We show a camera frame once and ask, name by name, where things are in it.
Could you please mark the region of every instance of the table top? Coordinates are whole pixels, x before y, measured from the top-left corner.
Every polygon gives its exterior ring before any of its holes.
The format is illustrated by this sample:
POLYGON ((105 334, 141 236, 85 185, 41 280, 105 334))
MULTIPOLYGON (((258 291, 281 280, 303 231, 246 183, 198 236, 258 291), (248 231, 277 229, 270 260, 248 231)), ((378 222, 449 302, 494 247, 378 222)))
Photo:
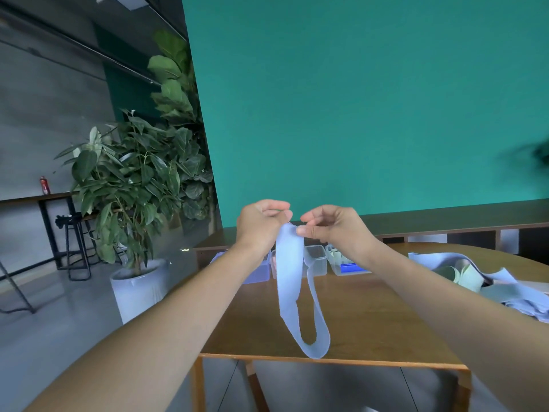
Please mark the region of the table top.
MULTIPOLYGON (((469 256, 486 273, 507 268, 517 279, 549 282, 549 266, 500 251, 460 244, 399 243, 402 254, 452 251, 469 256)), ((278 309, 276 281, 242 285, 201 356, 245 360, 429 367, 466 370, 404 301, 374 274, 315 277, 331 346, 320 360, 306 357, 287 330, 278 309)), ((306 343, 315 339, 313 302, 306 279, 298 299, 306 343)))
POLYGON ((38 202, 38 201, 51 201, 54 199, 62 199, 71 196, 72 192, 59 192, 57 194, 48 194, 48 195, 35 195, 33 197, 21 197, 21 198, 12 198, 0 200, 0 205, 4 204, 22 204, 26 202, 38 202))
MULTIPOLYGON (((360 218, 379 238, 547 227, 549 199, 370 214, 360 218)), ((226 249, 234 244, 235 239, 235 227, 222 228, 195 249, 226 249)))

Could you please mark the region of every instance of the white plant pot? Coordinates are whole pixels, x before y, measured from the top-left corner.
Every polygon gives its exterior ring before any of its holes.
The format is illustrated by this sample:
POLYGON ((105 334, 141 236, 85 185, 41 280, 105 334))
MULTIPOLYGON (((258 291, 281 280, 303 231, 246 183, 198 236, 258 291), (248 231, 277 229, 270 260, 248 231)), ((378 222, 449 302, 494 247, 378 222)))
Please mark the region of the white plant pot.
POLYGON ((150 260, 147 267, 141 265, 141 269, 141 276, 131 277, 132 270, 122 268, 110 277, 123 324, 161 301, 169 290, 169 269, 166 260, 150 260))

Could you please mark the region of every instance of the hand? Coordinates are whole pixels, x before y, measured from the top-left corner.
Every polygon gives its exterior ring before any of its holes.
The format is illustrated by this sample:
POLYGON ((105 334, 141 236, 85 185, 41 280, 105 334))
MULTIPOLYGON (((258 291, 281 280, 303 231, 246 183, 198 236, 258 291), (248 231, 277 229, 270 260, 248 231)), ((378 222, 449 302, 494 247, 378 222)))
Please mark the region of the hand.
POLYGON ((237 219, 235 245, 252 249, 263 258, 273 247, 278 231, 292 219, 290 204, 274 199, 263 199, 246 205, 237 219))
POLYGON ((380 243, 353 208, 323 205, 303 214, 301 221, 306 225, 297 228, 298 235, 330 243, 362 267, 367 267, 369 250, 380 243))

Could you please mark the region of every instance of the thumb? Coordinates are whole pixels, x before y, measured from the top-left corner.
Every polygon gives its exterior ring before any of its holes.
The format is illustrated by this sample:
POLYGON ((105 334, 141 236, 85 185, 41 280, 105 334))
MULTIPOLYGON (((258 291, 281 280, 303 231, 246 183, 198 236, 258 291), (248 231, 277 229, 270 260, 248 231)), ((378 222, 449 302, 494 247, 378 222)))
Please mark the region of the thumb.
POLYGON ((315 238, 327 243, 330 236, 330 227, 319 227, 317 225, 300 225, 295 232, 297 235, 306 238, 315 238))
POLYGON ((278 220, 280 225, 284 225, 292 219, 292 215, 293 213, 290 210, 284 210, 284 211, 280 211, 276 215, 276 219, 278 220))

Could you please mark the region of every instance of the concrete floor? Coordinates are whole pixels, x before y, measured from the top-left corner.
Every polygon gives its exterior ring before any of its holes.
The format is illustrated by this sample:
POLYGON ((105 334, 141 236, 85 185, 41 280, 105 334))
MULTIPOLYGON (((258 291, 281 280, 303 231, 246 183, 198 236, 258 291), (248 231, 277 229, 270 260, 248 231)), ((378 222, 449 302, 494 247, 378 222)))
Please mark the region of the concrete floor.
MULTIPOLYGON (((196 269, 192 247, 206 236, 205 224, 188 235, 174 230, 157 241, 158 257, 168 258, 177 282, 196 269)), ((0 314, 0 410, 19 412, 58 374, 109 333, 121 326, 109 274, 116 266, 96 265, 93 279, 69 282, 56 272, 23 286, 38 312, 0 314)), ((13 292, 0 295, 0 306, 15 308, 13 292)), ((400 367, 354 367, 307 363, 255 362, 272 412, 449 411, 456 377, 441 370, 400 367)), ((244 364, 205 359, 208 411, 254 411, 244 364)), ((189 379, 182 383, 168 411, 191 411, 189 379)), ((470 411, 505 408, 474 381, 470 411)))

